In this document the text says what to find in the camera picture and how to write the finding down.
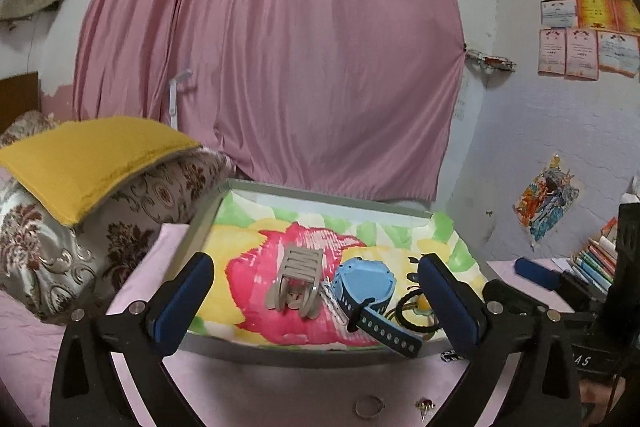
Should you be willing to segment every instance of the blue handle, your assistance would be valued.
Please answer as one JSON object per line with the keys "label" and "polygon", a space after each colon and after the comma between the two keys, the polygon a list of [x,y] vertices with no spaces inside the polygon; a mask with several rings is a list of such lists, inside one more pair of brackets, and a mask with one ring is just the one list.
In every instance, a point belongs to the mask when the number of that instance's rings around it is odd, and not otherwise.
{"label": "blue handle", "polygon": [[516,274],[532,283],[542,286],[549,291],[555,291],[560,287],[560,274],[554,270],[546,269],[538,263],[520,257],[515,264]]}
{"label": "blue handle", "polygon": [[466,290],[436,254],[422,256],[418,282],[453,349],[466,357],[476,351],[486,328],[482,301]]}
{"label": "blue handle", "polygon": [[175,353],[213,283],[213,261],[197,252],[149,301],[146,331],[162,356]]}

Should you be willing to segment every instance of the floral pillowcase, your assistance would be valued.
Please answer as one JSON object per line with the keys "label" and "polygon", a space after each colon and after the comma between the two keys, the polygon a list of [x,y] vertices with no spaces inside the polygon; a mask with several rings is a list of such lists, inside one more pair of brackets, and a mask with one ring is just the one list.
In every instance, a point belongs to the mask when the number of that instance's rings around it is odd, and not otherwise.
{"label": "floral pillowcase", "polygon": [[0,148],[11,145],[22,138],[55,129],[56,126],[57,123],[53,119],[47,118],[40,111],[27,111],[7,127],[4,133],[0,134]]}
{"label": "floral pillowcase", "polygon": [[125,182],[67,228],[14,179],[0,190],[0,289],[41,320],[106,310],[163,223],[188,223],[198,200],[234,172],[223,153],[199,149]]}

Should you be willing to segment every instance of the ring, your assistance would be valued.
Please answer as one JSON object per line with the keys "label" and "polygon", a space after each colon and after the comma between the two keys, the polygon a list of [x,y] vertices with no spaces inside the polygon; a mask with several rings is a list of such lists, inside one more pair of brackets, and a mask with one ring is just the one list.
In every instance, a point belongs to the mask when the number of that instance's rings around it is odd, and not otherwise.
{"label": "ring", "polygon": [[354,411],[358,418],[363,420],[373,420],[385,408],[385,403],[377,396],[368,395],[356,400]]}

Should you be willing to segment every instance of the colorful painted cloth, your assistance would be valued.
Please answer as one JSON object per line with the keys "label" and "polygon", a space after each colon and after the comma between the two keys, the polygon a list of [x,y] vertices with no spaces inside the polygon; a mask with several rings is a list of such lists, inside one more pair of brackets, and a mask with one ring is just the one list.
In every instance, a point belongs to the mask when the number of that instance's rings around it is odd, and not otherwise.
{"label": "colorful painted cloth", "polygon": [[[438,254],[457,279],[469,283],[479,295],[486,282],[453,230],[452,220],[441,212],[411,229],[326,214],[299,214],[255,203],[231,191],[203,247],[213,258],[216,278],[191,331],[260,345],[318,349],[379,346],[360,331],[348,333],[325,304],[315,320],[301,319],[294,310],[265,308],[267,290],[291,244],[323,250],[322,275],[329,281],[338,265],[353,257],[383,261],[397,280],[390,308],[417,287],[417,263],[426,253]],[[429,317],[412,311],[405,314],[411,322],[430,324]]]}
{"label": "colorful painted cloth", "polygon": [[513,206],[535,245],[545,237],[580,196],[581,185],[554,156]]}

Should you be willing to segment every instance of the metal screw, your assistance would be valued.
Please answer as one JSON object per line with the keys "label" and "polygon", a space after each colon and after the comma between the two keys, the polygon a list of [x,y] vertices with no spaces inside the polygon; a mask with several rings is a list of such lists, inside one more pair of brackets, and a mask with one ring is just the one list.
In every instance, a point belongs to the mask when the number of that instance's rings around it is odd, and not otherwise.
{"label": "metal screw", "polygon": [[146,308],[145,301],[135,301],[129,305],[129,313],[132,315],[140,315]]}
{"label": "metal screw", "polygon": [[498,301],[487,302],[486,308],[489,310],[489,313],[493,315],[500,315],[504,311],[504,307]]}
{"label": "metal screw", "polygon": [[73,312],[71,313],[71,320],[73,320],[73,322],[79,322],[82,320],[82,318],[84,317],[84,310],[73,310]]}
{"label": "metal screw", "polygon": [[562,316],[556,310],[549,310],[546,312],[546,316],[549,317],[549,320],[552,322],[560,322]]}

